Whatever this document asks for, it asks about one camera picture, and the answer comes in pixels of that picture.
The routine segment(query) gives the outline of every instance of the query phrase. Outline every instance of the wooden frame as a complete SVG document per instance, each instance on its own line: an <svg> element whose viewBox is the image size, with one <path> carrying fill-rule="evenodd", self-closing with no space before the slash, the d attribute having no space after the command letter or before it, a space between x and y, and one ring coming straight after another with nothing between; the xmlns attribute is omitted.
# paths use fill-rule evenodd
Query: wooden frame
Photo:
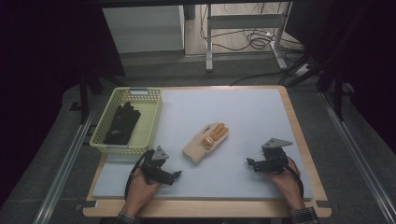
<svg viewBox="0 0 396 224"><path fill-rule="evenodd" d="M320 182L317 169L305 142L300 124L294 113L289 95L283 86L213 86L213 87L172 87L163 90L253 90L277 89L289 117L298 148L303 159L314 198L305 202L313 206L318 217L329 217L330 207L319 207L318 202L327 202L327 196ZM102 172L106 154L96 170L87 201L96 201L95 207L85 207L83 214L87 217L116 217L124 205L124 200L95 199L92 197L96 181ZM283 201L219 201L219 200L160 200L154 199L143 207L139 217L288 217L288 210Z"/></svg>

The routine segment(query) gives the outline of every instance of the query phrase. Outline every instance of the hand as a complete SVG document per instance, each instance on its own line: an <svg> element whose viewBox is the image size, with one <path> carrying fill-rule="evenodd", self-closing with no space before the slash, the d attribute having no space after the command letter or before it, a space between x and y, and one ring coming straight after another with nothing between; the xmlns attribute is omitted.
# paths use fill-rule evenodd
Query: hand
<svg viewBox="0 0 396 224"><path fill-rule="evenodd" d="M132 177L131 185L128 189L128 197L121 212L135 217L140 208L152 199L160 185L158 182L147 184L142 170L138 167Z"/></svg>
<svg viewBox="0 0 396 224"><path fill-rule="evenodd" d="M289 159L289 167L300 175L300 171L291 159ZM274 173L266 174L274 182L277 190L285 197L289 209L295 210L305 208L305 203L300 195L300 187L290 171L285 169L280 175Z"/></svg>

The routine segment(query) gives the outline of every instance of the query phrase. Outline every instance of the sleeve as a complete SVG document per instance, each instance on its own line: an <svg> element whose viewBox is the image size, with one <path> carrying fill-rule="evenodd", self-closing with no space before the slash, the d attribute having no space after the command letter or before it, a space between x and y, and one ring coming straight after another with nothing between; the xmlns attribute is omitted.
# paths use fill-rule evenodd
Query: sleeve
<svg viewBox="0 0 396 224"><path fill-rule="evenodd" d="M113 224L134 224L134 217L119 213L119 216Z"/></svg>
<svg viewBox="0 0 396 224"><path fill-rule="evenodd" d="M289 216L293 224L319 224L317 213L313 207L290 210Z"/></svg>

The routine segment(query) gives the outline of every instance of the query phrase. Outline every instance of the black glove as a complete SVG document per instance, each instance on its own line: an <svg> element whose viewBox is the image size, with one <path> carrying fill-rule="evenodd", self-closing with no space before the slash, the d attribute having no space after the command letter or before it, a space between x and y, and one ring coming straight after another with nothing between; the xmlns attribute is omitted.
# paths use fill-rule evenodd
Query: black glove
<svg viewBox="0 0 396 224"><path fill-rule="evenodd" d="M110 145L127 145L139 117L140 112L134 110L131 103L127 102L124 106L119 105L104 143Z"/></svg>

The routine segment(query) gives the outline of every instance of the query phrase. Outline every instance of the green basket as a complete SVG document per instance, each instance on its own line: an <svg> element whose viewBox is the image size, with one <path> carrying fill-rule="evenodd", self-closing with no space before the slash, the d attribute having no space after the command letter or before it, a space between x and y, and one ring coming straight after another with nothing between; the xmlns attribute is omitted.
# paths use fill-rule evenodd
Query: green basket
<svg viewBox="0 0 396 224"><path fill-rule="evenodd" d="M117 107L126 102L130 102L134 109L141 114L134 126L128 145L106 145L104 143L106 133L110 129ZM163 99L160 89L116 88L93 133L90 145L105 153L142 155L145 151L153 148L162 106Z"/></svg>

